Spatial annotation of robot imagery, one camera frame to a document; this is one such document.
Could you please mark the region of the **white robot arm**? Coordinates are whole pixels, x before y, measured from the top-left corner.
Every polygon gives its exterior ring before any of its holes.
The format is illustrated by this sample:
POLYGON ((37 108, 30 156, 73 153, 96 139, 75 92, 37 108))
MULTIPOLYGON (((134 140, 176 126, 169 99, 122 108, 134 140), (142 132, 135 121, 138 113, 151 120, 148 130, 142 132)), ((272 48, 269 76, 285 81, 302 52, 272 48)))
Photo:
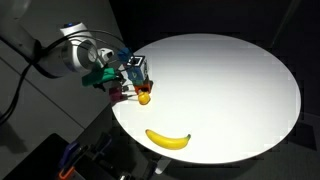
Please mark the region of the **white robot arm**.
POLYGON ((20 18, 32 0, 0 0, 0 39, 24 57, 41 74, 60 78, 104 68, 114 55, 111 48, 99 48, 82 22, 70 22, 60 28, 62 37, 44 47, 21 24, 20 18))

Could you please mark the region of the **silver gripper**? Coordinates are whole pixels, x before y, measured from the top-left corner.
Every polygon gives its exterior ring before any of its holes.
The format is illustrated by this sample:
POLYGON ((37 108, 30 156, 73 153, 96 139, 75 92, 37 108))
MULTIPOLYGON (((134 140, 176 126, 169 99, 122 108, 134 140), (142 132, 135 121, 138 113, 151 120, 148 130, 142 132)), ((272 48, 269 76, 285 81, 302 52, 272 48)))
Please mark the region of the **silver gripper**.
POLYGON ((62 46, 62 59, 73 72, 101 69, 114 55, 112 49, 97 46, 94 36, 82 22, 64 24, 60 31, 67 38, 62 46))

